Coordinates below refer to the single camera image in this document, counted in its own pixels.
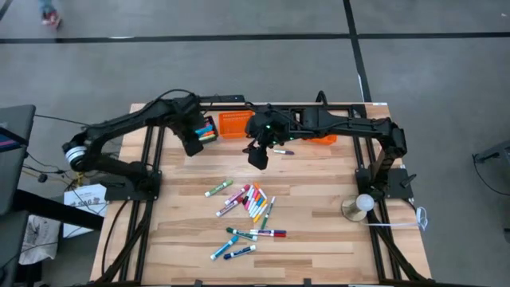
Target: white paper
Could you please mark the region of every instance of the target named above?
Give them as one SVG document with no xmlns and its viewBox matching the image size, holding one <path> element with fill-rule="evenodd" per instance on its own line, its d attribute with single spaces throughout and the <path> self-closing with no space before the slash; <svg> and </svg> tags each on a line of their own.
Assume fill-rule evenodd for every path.
<svg viewBox="0 0 510 287">
<path fill-rule="evenodd" d="M 57 220 L 30 215 L 26 223 L 19 264 L 28 265 L 46 258 L 54 259 L 60 226 L 61 223 Z"/>
<path fill-rule="evenodd" d="M 64 204 L 68 206 L 74 206 L 78 209 L 95 214 L 102 217 L 106 215 L 106 201 L 104 200 L 104 194 L 106 193 L 106 187 L 100 184 L 94 184 L 85 187 L 78 187 L 75 189 L 76 194 L 73 191 L 66 191 L 64 193 Z M 71 224 L 64 224 L 64 238 L 71 238 L 77 235 L 88 233 L 92 230 L 84 227 L 74 226 Z"/>
</svg>

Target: concrete floor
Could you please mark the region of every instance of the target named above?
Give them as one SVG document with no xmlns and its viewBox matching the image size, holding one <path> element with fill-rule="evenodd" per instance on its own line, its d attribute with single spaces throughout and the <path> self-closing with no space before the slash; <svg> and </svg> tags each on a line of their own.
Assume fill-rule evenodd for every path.
<svg viewBox="0 0 510 287">
<path fill-rule="evenodd" d="M 60 0 L 58 32 L 41 27 L 35 0 L 14 0 L 0 37 L 114 37 L 227 33 L 346 33 L 340 0 Z M 352 2 L 359 33 L 510 30 L 506 1 Z M 510 139 L 510 39 L 363 40 L 373 101 L 388 102 L 406 129 L 404 159 L 433 277 L 470 285 L 510 281 L 509 197 L 477 178 L 471 154 Z M 169 88 L 202 95 L 242 93 L 252 101 L 361 101 L 348 40 L 0 45 L 0 106 L 35 104 L 37 112 L 95 123 L 125 113 Z M 37 119 L 29 151 L 66 167 L 61 144 L 79 131 Z M 111 145 L 110 150 L 118 149 Z M 490 184 L 510 192 L 508 169 L 486 163 Z M 59 183 L 23 177 L 22 188 L 54 198 Z M 45 263 L 52 285 L 85 283 L 98 234 L 65 240 Z"/>
</svg>

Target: shoe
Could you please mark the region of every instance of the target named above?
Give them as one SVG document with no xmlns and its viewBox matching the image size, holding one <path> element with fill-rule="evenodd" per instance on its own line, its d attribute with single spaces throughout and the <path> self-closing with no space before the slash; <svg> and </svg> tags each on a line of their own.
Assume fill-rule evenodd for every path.
<svg viewBox="0 0 510 287">
<path fill-rule="evenodd" d="M 51 26 L 58 26 L 58 24 L 61 22 L 61 17 L 58 15 L 56 11 L 49 13 L 49 24 Z"/>
<path fill-rule="evenodd" d="M 42 25 L 46 25 L 46 26 L 51 25 L 51 20 L 49 18 L 48 13 L 43 13 L 41 18 L 42 18 L 42 22 L 41 22 Z"/>
</svg>

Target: orange object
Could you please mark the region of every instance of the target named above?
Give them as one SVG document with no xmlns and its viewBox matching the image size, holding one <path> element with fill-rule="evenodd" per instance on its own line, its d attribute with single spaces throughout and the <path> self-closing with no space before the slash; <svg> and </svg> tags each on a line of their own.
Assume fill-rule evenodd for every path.
<svg viewBox="0 0 510 287">
<path fill-rule="evenodd" d="M 310 141 L 313 143 L 316 143 L 316 144 L 330 145 L 330 144 L 333 144 L 334 142 L 336 142 L 336 136 L 335 135 L 325 136 L 324 138 L 311 139 Z"/>
<path fill-rule="evenodd" d="M 245 137 L 245 127 L 252 114 L 252 111 L 220 112 L 220 136 L 227 140 Z"/>
<path fill-rule="evenodd" d="M 201 135 L 200 137 L 210 136 L 210 135 L 213 135 L 213 134 L 214 134 L 214 131 L 210 131 L 210 132 L 206 132 L 205 134 Z"/>
</svg>

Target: marker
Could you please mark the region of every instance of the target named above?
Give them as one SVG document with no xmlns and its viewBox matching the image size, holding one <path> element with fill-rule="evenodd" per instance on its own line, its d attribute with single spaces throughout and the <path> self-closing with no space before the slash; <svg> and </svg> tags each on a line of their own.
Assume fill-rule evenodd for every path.
<svg viewBox="0 0 510 287">
<path fill-rule="evenodd" d="M 250 252 L 253 252 L 257 249 L 257 247 L 255 245 L 253 246 L 248 246 L 248 247 L 245 247 L 241 250 L 238 250 L 238 251 L 234 251 L 234 252 L 231 252 L 229 254 L 225 254 L 223 255 L 223 258 L 225 260 L 229 260 L 231 258 L 234 258 L 234 257 L 237 257 L 237 256 L 241 256 L 242 254 L 248 254 Z"/>
<path fill-rule="evenodd" d="M 258 194 L 257 197 L 252 201 L 252 206 L 248 209 L 249 215 L 251 215 L 253 210 L 257 207 L 257 204 L 261 200 L 261 197 L 262 195 Z"/>
<path fill-rule="evenodd" d="M 269 237 L 287 237 L 287 234 L 275 234 L 275 233 L 272 233 L 272 234 L 257 234 L 257 236 L 269 236 Z"/>
<path fill-rule="evenodd" d="M 250 230 L 250 234 L 287 233 L 287 230 Z"/>
<path fill-rule="evenodd" d="M 236 198 L 240 197 L 248 189 L 249 189 L 249 184 L 246 184 L 240 191 L 238 191 L 238 192 L 234 193 L 232 196 L 230 196 L 230 198 L 225 201 L 225 205 L 229 205 L 229 203 L 231 203 Z"/>
<path fill-rule="evenodd" d="M 232 201 L 229 205 L 223 207 L 220 211 L 216 213 L 216 216 L 220 217 L 223 216 L 225 213 L 231 211 L 237 204 L 239 204 L 242 200 L 242 197 L 239 197 Z"/>
<path fill-rule="evenodd" d="M 211 195 L 214 195 L 215 193 L 217 193 L 218 191 L 224 189 L 225 187 L 231 185 L 233 183 L 233 180 L 232 179 L 228 179 L 226 181 L 224 181 L 222 184 L 218 185 L 217 187 L 211 189 L 210 191 L 207 191 L 205 193 L 206 197 L 210 197 Z"/>
<path fill-rule="evenodd" d="M 251 210 L 253 204 L 257 203 L 255 200 L 258 200 L 257 199 L 257 196 L 259 195 L 260 193 L 258 192 L 258 189 L 256 187 L 253 188 L 253 194 L 252 194 L 252 198 L 249 202 L 249 205 L 248 205 L 248 210 Z"/>
<path fill-rule="evenodd" d="M 214 131 L 210 131 L 210 132 L 206 132 L 205 134 L 201 135 L 200 137 L 210 136 L 210 135 L 213 135 L 213 134 L 214 134 Z"/>
<path fill-rule="evenodd" d="M 213 255 L 210 256 L 210 260 L 214 261 L 218 256 L 222 255 L 223 252 L 225 252 L 227 249 L 229 249 L 237 240 L 239 237 L 236 235 L 232 237 L 227 243 L 225 243 L 224 246 L 220 247 L 220 249 L 216 250 Z"/>
<path fill-rule="evenodd" d="M 257 216 L 257 214 L 259 214 L 261 212 L 262 208 L 264 208 L 264 206 L 266 205 L 265 204 L 266 201 L 267 200 L 264 199 L 264 201 L 261 203 L 261 205 L 258 208 L 255 209 L 255 211 L 252 214 L 252 218 L 255 218 Z"/>
<path fill-rule="evenodd" d="M 273 150 L 276 153 L 280 153 L 282 155 L 294 155 L 294 151 L 283 151 L 283 150 Z"/>
<path fill-rule="evenodd" d="M 258 199 L 257 203 L 255 203 L 255 206 L 253 207 L 252 212 L 249 213 L 250 218 L 254 218 L 255 215 L 257 215 L 257 210 L 259 209 L 259 207 L 262 205 L 263 202 L 264 202 L 264 198 L 261 195 L 261 197 Z"/>
<path fill-rule="evenodd" d="M 255 189 L 253 188 L 253 186 L 251 186 L 249 191 L 248 191 L 248 200 L 245 203 L 245 209 L 246 210 L 248 210 L 249 204 L 251 203 L 251 200 L 252 200 L 252 197 L 253 197 L 253 192 L 255 192 Z"/>
<path fill-rule="evenodd" d="M 208 135 L 208 136 L 203 136 L 201 138 L 198 138 L 198 140 L 208 140 L 208 139 L 213 139 L 215 138 L 216 135 L 215 134 L 212 134 L 212 135 Z"/>
<path fill-rule="evenodd" d="M 261 229 L 263 230 L 265 227 L 265 224 L 268 222 L 269 214 L 271 213 L 271 210 L 273 209 L 274 204 L 274 196 L 273 199 L 271 199 L 271 204 L 269 204 L 268 213 L 265 214 L 264 221 L 262 222 Z"/>
<path fill-rule="evenodd" d="M 253 223 L 257 223 L 258 219 L 262 216 L 262 214 L 264 213 L 264 210 L 265 208 L 267 207 L 268 205 L 264 205 L 264 207 L 262 207 L 262 210 L 259 214 L 257 214 L 257 216 L 255 216 L 255 218 L 253 219 Z"/>
<path fill-rule="evenodd" d="M 258 189 L 258 191 L 264 196 L 264 199 L 267 199 L 268 197 L 265 196 L 264 191 L 261 189 L 261 187 L 258 185 L 258 183 L 253 183 L 253 185 Z"/>
<path fill-rule="evenodd" d="M 253 206 L 257 203 L 257 197 L 259 196 L 260 194 L 258 194 L 258 190 L 255 189 L 255 191 L 253 192 L 253 195 L 252 195 L 252 198 L 249 200 L 249 205 L 248 205 L 248 213 L 250 213 L 250 211 L 252 210 Z"/>
<path fill-rule="evenodd" d="M 198 136 L 202 136 L 206 132 L 210 132 L 213 130 L 213 126 L 210 124 L 206 124 L 205 127 L 199 128 L 198 130 L 194 131 Z"/>
<path fill-rule="evenodd" d="M 256 235 L 247 234 L 246 232 L 235 230 L 234 228 L 231 228 L 231 227 L 227 227 L 226 228 L 226 232 L 231 233 L 231 234 L 239 235 L 240 237 L 249 239 L 251 241 L 256 241 L 257 240 L 257 236 Z"/>
</svg>

